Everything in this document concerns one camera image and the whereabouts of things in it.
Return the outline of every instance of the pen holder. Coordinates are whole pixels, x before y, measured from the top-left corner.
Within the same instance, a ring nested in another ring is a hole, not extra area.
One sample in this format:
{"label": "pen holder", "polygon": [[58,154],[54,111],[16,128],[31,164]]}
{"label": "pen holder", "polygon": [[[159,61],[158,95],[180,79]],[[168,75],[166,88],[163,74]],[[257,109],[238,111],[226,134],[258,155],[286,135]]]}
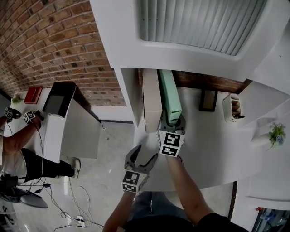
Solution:
{"label": "pen holder", "polygon": [[237,94],[229,94],[222,101],[222,107],[227,123],[235,123],[238,121],[235,117],[242,116],[241,100]]}

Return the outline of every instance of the picture frame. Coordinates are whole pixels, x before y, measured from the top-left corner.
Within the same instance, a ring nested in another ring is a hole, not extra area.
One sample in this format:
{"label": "picture frame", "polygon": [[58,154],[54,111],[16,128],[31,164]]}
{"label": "picture frame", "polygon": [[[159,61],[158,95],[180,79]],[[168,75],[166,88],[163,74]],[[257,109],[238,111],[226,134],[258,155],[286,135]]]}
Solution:
{"label": "picture frame", "polygon": [[201,92],[199,110],[214,112],[216,109],[217,98],[218,98],[217,91],[203,89]]}

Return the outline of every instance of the person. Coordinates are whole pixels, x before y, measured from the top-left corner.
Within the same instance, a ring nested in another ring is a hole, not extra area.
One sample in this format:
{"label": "person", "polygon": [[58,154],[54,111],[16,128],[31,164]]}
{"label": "person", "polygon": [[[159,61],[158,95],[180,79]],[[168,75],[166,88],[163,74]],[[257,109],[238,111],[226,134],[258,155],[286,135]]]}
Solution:
{"label": "person", "polygon": [[181,158],[166,156],[166,159],[184,209],[174,206],[161,192],[142,192],[136,197],[135,193],[125,191],[103,232],[189,232],[216,231],[218,228],[231,232],[247,231],[211,210]]}
{"label": "person", "polygon": [[[0,127],[9,119],[6,116],[0,118]],[[81,163],[75,159],[74,168],[66,162],[54,163],[38,156],[29,149],[23,148],[36,131],[41,127],[42,121],[36,115],[26,127],[10,137],[0,136],[0,158],[2,157],[1,179],[6,175],[18,177],[18,185],[40,177],[68,176],[78,178]]]}

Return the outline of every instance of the brick wall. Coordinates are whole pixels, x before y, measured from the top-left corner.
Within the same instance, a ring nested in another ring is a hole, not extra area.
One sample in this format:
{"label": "brick wall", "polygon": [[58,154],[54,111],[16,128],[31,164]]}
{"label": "brick wall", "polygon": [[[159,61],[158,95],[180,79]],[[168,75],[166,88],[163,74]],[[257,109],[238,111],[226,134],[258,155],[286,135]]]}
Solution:
{"label": "brick wall", "polygon": [[0,0],[0,89],[73,81],[90,105],[125,106],[88,0]]}

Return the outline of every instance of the small potted plant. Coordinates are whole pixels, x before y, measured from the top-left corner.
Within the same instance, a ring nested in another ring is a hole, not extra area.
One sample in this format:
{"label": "small potted plant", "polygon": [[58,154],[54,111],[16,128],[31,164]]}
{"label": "small potted plant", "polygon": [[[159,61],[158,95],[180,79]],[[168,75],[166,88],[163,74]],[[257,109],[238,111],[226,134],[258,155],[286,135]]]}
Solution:
{"label": "small potted plant", "polygon": [[14,97],[11,99],[11,102],[12,102],[13,104],[18,104],[18,103],[20,103],[22,100],[23,100],[23,99],[21,98],[20,94],[16,93],[16,94],[14,95]]}
{"label": "small potted plant", "polygon": [[276,147],[277,145],[283,145],[286,138],[286,134],[284,132],[284,128],[286,128],[286,126],[284,126],[282,123],[273,123],[270,128],[272,129],[272,131],[269,132],[269,140],[272,144],[271,148]]}
{"label": "small potted plant", "polygon": [[282,145],[286,138],[286,134],[284,132],[285,128],[286,127],[282,123],[277,124],[273,122],[273,124],[270,126],[272,131],[269,131],[263,135],[254,136],[252,142],[259,146],[271,143],[270,148]]}

